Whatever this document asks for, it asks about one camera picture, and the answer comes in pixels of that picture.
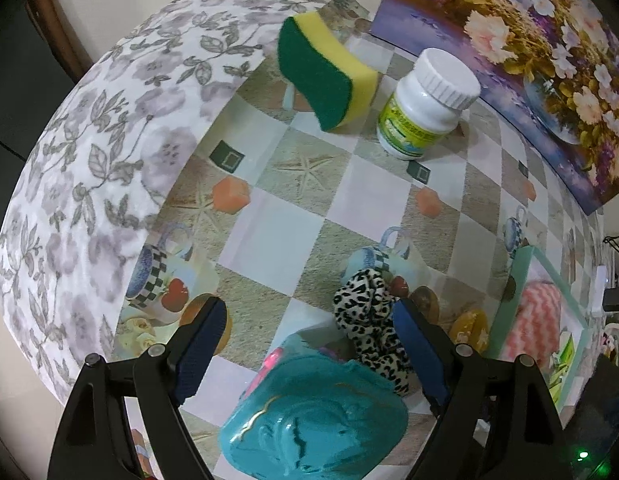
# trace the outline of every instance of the sponge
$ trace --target sponge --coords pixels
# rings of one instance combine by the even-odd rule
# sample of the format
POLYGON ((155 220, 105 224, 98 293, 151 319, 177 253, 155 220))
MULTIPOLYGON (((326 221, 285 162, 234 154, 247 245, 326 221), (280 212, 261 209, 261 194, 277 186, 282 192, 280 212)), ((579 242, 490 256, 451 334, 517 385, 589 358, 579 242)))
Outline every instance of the sponge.
POLYGON ((278 38, 278 64, 305 96, 323 131, 362 115, 379 80, 375 70, 338 43, 317 12, 285 20, 278 38))

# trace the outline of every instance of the white floral cloth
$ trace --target white floral cloth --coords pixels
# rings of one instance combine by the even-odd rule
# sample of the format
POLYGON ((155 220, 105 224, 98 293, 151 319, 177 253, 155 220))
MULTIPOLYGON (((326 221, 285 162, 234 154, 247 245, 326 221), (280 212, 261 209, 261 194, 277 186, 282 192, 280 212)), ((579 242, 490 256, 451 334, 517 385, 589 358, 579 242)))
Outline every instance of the white floral cloth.
POLYGON ((275 48, 283 20, 322 4, 174 0, 114 45, 49 121, 0 235, 0 308, 62 403, 85 355, 111 356, 148 228, 198 142, 275 48))

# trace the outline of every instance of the bottle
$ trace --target bottle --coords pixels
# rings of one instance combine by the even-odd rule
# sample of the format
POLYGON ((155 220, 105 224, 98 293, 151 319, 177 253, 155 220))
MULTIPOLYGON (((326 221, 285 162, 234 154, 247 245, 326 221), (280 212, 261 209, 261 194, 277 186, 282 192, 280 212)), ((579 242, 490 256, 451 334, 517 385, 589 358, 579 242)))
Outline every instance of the bottle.
POLYGON ((397 158, 419 158, 458 126, 462 110, 479 95, 480 83, 467 65, 449 52, 427 48, 383 108, 379 142, 397 158))

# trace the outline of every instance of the leopard print scrunchie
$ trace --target leopard print scrunchie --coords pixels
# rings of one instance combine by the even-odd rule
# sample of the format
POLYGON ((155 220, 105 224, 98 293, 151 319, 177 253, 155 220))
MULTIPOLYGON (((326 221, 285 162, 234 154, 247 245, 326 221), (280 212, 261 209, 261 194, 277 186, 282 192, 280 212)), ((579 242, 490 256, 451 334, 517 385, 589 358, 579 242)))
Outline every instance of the leopard print scrunchie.
POLYGON ((394 391, 409 392, 407 374, 413 370, 394 330, 393 297, 374 269, 360 270, 334 296, 336 322, 354 343, 359 362, 394 383, 394 391))

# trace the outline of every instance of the yellow sponge layer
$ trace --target yellow sponge layer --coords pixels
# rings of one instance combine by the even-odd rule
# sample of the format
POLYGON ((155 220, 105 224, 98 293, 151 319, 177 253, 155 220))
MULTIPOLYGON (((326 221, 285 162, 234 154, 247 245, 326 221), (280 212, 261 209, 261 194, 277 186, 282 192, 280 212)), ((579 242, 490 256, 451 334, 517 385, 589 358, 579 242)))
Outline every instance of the yellow sponge layer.
POLYGON ((352 94, 340 124, 352 121, 368 110, 379 82, 379 73, 360 62, 334 38, 317 12, 305 12, 293 17, 307 41, 326 60, 343 72, 352 82, 352 94))

